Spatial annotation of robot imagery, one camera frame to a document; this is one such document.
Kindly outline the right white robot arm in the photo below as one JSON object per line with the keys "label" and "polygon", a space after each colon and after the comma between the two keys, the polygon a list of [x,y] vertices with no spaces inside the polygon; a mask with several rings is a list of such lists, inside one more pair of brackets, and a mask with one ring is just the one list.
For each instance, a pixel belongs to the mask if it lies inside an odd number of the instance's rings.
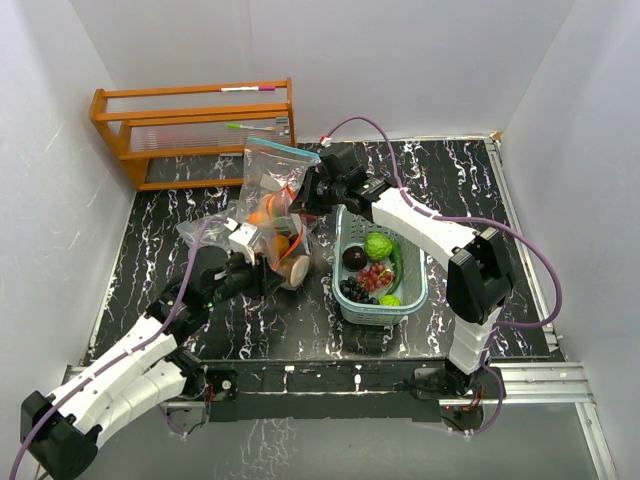
{"label": "right white robot arm", "polygon": [[445,268],[446,301],[455,314],[453,342],[444,366],[428,380],[443,392],[471,395],[481,385],[497,319],[514,286],[500,232],[446,220],[411,198],[399,177],[368,174],[349,145],[321,151],[289,210],[321,216],[336,206],[399,234]]}

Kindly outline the light blue plastic basket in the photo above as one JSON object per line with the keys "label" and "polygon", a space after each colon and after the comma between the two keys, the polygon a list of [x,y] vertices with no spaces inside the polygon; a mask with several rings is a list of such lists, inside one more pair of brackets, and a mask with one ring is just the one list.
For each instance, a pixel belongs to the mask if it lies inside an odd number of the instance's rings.
{"label": "light blue plastic basket", "polygon": [[332,288],[344,320],[388,327],[427,300],[425,254],[399,234],[341,207]]}

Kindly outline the white round bun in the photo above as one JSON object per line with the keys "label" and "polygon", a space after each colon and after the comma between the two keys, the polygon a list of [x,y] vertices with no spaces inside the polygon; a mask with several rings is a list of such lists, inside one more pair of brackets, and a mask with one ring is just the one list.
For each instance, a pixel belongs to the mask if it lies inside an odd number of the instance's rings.
{"label": "white round bun", "polygon": [[299,288],[308,274],[310,264],[309,255],[284,258],[278,267],[278,272],[284,277],[282,288],[286,290]]}

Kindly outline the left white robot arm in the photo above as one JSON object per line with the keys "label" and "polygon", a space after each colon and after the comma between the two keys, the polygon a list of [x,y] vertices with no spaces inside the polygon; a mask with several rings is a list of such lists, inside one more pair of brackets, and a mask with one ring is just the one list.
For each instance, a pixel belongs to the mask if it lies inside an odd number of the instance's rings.
{"label": "left white robot arm", "polygon": [[50,393],[35,390],[22,401],[18,454],[30,454],[52,479],[78,478],[133,420],[204,392],[207,376],[183,344],[213,308],[238,295],[267,297],[283,281],[264,254],[248,260],[215,246],[191,250],[184,273],[117,343]]}

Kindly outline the green yellow mango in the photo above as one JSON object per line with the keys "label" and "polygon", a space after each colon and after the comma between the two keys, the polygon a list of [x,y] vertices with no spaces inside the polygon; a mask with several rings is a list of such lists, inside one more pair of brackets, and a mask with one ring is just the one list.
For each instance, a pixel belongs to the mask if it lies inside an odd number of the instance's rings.
{"label": "green yellow mango", "polygon": [[273,226],[271,211],[266,207],[258,208],[249,215],[248,222],[259,228],[270,228]]}

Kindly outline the orange-zipper clear bag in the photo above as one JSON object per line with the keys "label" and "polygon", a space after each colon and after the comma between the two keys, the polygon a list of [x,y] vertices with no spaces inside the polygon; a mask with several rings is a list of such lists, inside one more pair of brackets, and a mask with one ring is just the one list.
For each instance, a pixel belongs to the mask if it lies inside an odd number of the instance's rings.
{"label": "orange-zipper clear bag", "polygon": [[255,265],[260,259],[283,278],[283,288],[298,289],[312,265],[312,230],[315,218],[291,213],[295,198],[291,184],[265,187],[245,185],[240,198],[227,209],[194,221],[177,231],[189,246],[220,247]]}

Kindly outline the orange fruit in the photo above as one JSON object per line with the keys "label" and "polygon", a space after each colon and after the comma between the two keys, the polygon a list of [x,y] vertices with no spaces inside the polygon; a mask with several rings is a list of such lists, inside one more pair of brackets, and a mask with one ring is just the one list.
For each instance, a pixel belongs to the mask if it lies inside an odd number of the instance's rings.
{"label": "orange fruit", "polygon": [[277,263],[287,256],[290,249],[289,239],[284,235],[276,235],[271,240],[270,247],[274,262]]}

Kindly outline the blue-zipper clear bag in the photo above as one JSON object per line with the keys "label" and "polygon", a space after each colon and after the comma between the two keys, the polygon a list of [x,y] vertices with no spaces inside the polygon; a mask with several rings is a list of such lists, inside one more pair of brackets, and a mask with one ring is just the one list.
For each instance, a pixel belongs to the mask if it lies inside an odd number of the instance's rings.
{"label": "blue-zipper clear bag", "polygon": [[301,187],[307,169],[320,162],[319,155],[279,143],[249,137],[244,147],[244,176],[237,220],[248,222],[258,208],[271,211],[273,226],[267,232],[299,233],[306,219],[291,214],[288,207]]}

